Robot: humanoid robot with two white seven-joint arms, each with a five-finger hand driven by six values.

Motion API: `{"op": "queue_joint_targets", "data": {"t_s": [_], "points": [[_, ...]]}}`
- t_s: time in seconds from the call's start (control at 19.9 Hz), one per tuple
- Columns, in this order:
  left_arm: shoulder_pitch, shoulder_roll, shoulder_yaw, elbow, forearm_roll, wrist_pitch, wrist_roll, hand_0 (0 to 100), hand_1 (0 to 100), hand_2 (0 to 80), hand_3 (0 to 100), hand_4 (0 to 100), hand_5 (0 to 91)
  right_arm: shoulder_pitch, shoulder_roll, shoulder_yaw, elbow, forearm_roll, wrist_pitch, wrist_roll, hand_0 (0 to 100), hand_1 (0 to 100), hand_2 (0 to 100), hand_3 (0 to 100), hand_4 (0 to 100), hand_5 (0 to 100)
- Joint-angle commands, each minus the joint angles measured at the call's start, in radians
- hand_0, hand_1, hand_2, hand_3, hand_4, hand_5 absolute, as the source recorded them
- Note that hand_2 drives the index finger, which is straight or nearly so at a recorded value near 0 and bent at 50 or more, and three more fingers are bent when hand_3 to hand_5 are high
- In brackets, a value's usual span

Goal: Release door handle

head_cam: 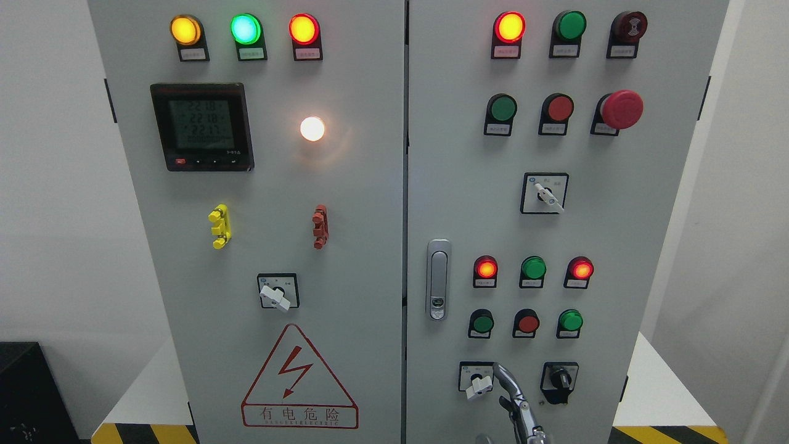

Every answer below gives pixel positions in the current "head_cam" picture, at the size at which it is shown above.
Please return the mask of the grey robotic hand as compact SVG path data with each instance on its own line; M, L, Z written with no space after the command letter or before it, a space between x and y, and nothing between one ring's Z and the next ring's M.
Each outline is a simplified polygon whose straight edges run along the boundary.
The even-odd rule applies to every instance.
M536 421L530 403L524 396L515 376L500 363L493 363L493 377L499 381L508 397L499 397L499 404L508 412L513 424L516 443L550 443L550 437Z

